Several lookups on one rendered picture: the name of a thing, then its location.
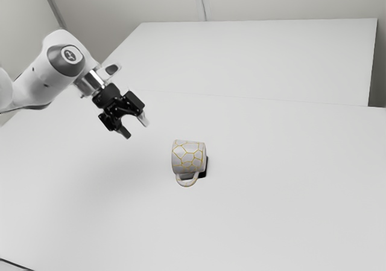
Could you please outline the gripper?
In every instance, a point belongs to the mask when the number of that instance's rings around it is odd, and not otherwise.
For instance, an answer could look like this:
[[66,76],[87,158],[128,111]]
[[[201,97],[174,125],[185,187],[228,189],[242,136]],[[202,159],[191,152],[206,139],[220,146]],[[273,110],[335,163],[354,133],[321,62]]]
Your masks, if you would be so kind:
[[145,104],[132,91],[127,91],[121,95],[114,83],[108,84],[93,96],[92,102],[97,108],[103,110],[98,118],[104,126],[111,132],[118,132],[125,139],[129,139],[131,133],[122,125],[121,118],[124,115],[137,117],[144,127],[150,125],[144,112]]

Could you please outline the white mug with yellow lines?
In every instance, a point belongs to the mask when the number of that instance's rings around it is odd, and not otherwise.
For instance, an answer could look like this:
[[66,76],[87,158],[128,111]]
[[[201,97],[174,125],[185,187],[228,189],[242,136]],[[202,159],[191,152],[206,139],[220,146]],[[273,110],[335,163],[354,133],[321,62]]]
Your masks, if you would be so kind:
[[176,139],[172,143],[171,166],[177,183],[191,187],[207,169],[206,144]]

